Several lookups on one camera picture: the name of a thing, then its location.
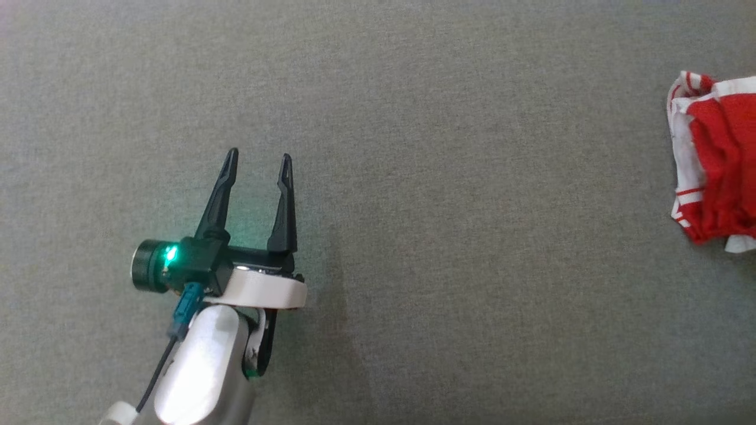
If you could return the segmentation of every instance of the red and white cloth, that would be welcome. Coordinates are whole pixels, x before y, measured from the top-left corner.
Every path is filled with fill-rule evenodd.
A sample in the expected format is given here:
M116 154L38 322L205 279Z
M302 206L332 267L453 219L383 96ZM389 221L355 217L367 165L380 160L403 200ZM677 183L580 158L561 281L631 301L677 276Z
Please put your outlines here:
M715 82L683 71L667 116L677 164L672 218L697 244L728 236L728 252L756 248L756 76Z

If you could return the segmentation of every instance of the white stripe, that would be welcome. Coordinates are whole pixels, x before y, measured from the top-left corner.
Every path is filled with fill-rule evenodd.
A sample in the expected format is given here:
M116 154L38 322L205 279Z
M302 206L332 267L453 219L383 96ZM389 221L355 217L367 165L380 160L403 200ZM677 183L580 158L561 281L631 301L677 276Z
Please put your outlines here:
M719 99L729 95L748 95L756 93L756 76L748 78L728 79L727 81L714 84L711 90L714 96Z
M734 234L727 239L727 245L724 246L724 250L733 254L756 250L756 240L744 234Z
M690 73L690 89L698 90L701 88L701 76L699 74Z
M680 212L680 201L675 197L674 204L672 205L672 219L677 221L677 219L682 216L683 214Z
M689 194L677 195L677 199L680 200L680 205L687 205L689 203L701 202L704 199L702 191L691 192Z

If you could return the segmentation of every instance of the gray carpet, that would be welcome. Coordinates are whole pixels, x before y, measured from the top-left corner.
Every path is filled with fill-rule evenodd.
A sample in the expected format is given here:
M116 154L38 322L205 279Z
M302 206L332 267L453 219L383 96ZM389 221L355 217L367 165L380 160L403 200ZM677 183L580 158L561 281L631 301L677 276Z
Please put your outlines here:
M253 423L754 423L756 254L669 217L680 70L756 2L0 2L0 420L136 403L228 148L263 247L294 158L308 306Z

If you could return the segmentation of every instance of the green led light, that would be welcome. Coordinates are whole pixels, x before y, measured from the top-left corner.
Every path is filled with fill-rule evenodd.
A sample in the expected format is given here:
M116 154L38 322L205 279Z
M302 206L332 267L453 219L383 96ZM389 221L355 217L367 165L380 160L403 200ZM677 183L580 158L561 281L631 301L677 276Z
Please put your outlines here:
M168 263L176 259L177 252L178 252L178 247L166 248L166 266L168 265Z

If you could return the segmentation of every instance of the blue cable connector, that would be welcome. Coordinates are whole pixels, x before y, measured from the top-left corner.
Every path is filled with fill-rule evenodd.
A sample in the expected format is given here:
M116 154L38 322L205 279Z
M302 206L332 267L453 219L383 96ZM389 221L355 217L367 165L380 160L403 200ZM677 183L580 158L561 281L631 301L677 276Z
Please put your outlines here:
M184 286L184 292L173 312L173 323L168 328L169 337L176 337L179 341L184 340L189 331L189 322L200 307L204 296L205 290L201 284L190 282Z

